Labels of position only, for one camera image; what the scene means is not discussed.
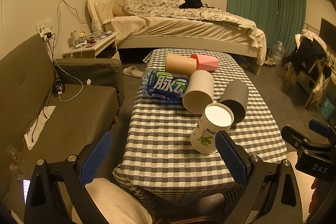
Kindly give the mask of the floral patterned duvet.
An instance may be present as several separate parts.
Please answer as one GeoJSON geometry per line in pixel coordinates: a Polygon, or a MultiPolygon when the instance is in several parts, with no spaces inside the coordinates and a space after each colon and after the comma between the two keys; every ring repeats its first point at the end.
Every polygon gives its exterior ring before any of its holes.
{"type": "Polygon", "coordinates": [[[122,8],[128,14],[136,16],[160,16],[240,25],[237,16],[229,12],[204,4],[199,8],[181,8],[185,3],[185,0],[124,0],[122,8]]]}

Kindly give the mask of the white printed paper cup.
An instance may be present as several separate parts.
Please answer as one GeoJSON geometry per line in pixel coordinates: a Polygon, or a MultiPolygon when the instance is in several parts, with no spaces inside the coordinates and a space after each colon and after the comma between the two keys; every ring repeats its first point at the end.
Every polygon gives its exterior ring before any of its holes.
{"type": "Polygon", "coordinates": [[[228,132],[234,121],[233,112],[221,103],[207,105],[197,125],[190,135],[193,148],[202,154],[213,154],[217,151],[215,137],[218,132],[228,132]]]}

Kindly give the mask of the black television screen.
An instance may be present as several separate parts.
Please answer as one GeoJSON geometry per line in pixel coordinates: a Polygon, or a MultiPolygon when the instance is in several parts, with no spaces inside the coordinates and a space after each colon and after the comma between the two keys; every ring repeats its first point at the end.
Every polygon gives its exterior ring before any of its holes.
{"type": "Polygon", "coordinates": [[[333,50],[336,49],[336,26],[321,18],[319,37],[333,50]]]}

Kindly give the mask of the white power strip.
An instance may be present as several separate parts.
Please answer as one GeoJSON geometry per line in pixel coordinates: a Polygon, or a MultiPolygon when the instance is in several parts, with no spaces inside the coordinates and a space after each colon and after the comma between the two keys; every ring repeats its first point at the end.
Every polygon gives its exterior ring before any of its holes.
{"type": "Polygon", "coordinates": [[[30,127],[29,131],[25,133],[24,137],[28,150],[32,150],[34,145],[37,144],[39,136],[44,129],[45,124],[51,118],[55,108],[56,106],[45,106],[34,121],[33,125],[30,127]]]}

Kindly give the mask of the white bedside table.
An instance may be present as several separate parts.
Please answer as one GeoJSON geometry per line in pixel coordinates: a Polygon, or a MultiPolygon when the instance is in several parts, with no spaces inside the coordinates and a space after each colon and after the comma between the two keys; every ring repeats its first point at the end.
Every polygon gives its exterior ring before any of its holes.
{"type": "Polygon", "coordinates": [[[62,53],[62,58],[112,58],[119,59],[116,43],[117,32],[110,32],[108,36],[98,42],[86,44],[80,48],[71,48],[62,53]]]}

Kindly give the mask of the black garment on bed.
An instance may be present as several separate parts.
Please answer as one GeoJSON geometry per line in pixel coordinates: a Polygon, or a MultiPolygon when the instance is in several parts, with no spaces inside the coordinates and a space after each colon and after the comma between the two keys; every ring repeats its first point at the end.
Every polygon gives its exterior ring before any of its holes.
{"type": "Polygon", "coordinates": [[[183,4],[179,6],[180,9],[200,9],[203,7],[201,0],[185,0],[183,4]]]}

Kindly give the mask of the blue labelled water bottle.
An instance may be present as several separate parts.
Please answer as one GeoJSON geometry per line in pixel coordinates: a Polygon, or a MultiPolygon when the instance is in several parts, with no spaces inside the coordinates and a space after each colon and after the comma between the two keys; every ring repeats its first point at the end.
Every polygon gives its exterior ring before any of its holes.
{"type": "Polygon", "coordinates": [[[142,75],[141,91],[150,97],[181,103],[188,83],[185,75],[148,69],[142,75]]]}

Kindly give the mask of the large clear water jug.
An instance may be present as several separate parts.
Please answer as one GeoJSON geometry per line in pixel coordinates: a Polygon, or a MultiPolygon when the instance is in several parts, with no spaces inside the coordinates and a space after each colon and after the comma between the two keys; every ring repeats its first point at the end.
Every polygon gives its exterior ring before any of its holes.
{"type": "Polygon", "coordinates": [[[283,47],[283,43],[278,41],[276,44],[273,45],[271,50],[271,58],[276,65],[281,65],[285,54],[285,50],[283,47]]]}

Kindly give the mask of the blue plastic basket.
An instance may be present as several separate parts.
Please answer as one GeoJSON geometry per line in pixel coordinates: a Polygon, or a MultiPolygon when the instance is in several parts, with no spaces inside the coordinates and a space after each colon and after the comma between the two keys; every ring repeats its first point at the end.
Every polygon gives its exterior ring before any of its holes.
{"type": "Polygon", "coordinates": [[[320,113],[324,120],[329,120],[335,111],[335,105],[331,103],[329,97],[326,97],[321,105],[320,113]]]}

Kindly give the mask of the wooden chair with clothes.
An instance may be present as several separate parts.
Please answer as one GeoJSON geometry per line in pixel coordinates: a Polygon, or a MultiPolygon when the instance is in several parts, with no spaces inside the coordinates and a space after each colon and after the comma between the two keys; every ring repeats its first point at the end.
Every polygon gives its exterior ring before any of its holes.
{"type": "Polygon", "coordinates": [[[285,87],[293,86],[304,80],[303,85],[308,88],[309,97],[305,103],[321,100],[322,95],[331,78],[331,57],[327,44],[314,32],[303,29],[294,36],[295,48],[285,59],[288,69],[285,75],[285,87]]]}

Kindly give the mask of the brown kraft paper cup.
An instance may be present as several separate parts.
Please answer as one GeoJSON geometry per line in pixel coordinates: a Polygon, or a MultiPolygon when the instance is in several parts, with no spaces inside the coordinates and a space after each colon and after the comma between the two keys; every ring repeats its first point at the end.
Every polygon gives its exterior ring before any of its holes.
{"type": "Polygon", "coordinates": [[[197,70],[197,61],[191,57],[168,53],[165,71],[190,77],[197,70]]]}

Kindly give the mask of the grey cylinder cup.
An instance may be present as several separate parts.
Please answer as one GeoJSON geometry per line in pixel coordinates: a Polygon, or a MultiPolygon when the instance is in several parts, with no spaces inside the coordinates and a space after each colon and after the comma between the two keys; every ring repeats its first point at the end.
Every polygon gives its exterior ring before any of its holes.
{"type": "Polygon", "coordinates": [[[247,112],[249,90],[247,85],[239,80],[227,84],[219,103],[227,106],[234,115],[233,124],[244,120],[247,112]]]}

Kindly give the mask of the white cylinder cup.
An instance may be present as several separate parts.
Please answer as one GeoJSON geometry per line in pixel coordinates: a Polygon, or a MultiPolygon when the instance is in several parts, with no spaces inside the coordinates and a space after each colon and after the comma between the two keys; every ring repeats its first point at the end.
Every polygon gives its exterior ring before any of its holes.
{"type": "Polygon", "coordinates": [[[203,114],[214,101],[214,79],[204,70],[195,71],[189,79],[182,99],[183,106],[193,114],[203,114]]]}

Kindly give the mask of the clear bottle on nightstand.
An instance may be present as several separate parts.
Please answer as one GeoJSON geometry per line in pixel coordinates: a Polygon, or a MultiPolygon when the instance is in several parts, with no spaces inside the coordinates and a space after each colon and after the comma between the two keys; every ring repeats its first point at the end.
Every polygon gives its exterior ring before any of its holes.
{"type": "Polygon", "coordinates": [[[93,38],[97,42],[101,39],[100,35],[100,23],[95,18],[92,19],[92,32],[93,38]]]}

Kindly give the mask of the pink faceted box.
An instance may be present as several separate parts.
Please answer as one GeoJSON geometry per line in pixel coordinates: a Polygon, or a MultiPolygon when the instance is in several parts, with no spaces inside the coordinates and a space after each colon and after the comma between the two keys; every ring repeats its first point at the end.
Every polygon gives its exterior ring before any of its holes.
{"type": "Polygon", "coordinates": [[[219,60],[214,56],[192,54],[191,58],[195,59],[197,62],[197,71],[203,70],[213,72],[219,67],[219,60]]]}

